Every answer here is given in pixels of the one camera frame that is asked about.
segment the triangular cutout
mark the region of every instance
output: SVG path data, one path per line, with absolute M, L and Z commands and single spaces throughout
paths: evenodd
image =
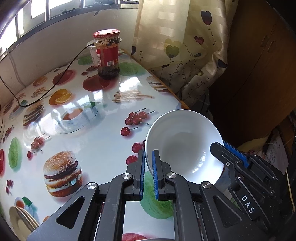
M 70 207 L 68 207 L 60 216 L 57 218 L 57 223 L 72 229 L 80 212 L 80 209 L 84 203 L 84 197 L 79 197 Z
M 213 197 L 224 228 L 229 228 L 241 220 L 218 196 Z

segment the red jar lid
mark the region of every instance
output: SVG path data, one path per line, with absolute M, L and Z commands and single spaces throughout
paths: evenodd
M 108 38 L 118 36 L 120 31 L 118 29 L 105 29 L 94 33 L 95 39 Z

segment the blue gripper pad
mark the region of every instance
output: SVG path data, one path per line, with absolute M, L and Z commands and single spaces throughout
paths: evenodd
M 232 147 L 231 145 L 229 145 L 227 142 L 223 141 L 224 143 L 224 147 L 230 151 L 233 155 L 235 155 L 237 158 L 241 159 L 244 163 L 244 167 L 245 168 L 248 168 L 248 166 L 250 165 L 248 162 L 247 162 L 247 157 L 242 154 L 240 151 L 238 151 L 237 149 L 235 149 L 234 147 Z
M 140 199 L 143 199 L 144 193 L 144 176 L 145 176 L 145 152 L 142 156 L 141 177 L 140 177 Z
M 158 200 L 158 178 L 157 178 L 154 151 L 152 152 L 152 170 L 153 170 L 154 194 L 155 194 L 155 199 Z

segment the cabinet door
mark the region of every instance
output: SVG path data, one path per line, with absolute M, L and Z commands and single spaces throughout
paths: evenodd
M 296 41 L 279 19 L 246 83 L 226 106 L 236 144 L 267 135 L 296 106 Z
M 228 67 L 210 88 L 214 109 L 227 104 L 247 80 L 277 19 L 265 0 L 239 0 L 230 30 Z

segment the red heart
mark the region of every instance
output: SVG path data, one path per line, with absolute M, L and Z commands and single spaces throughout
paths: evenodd
M 194 36 L 194 39 L 195 39 L 195 41 L 198 42 L 200 45 L 202 45 L 203 42 L 204 42 L 203 37 L 197 37 L 197 36 Z

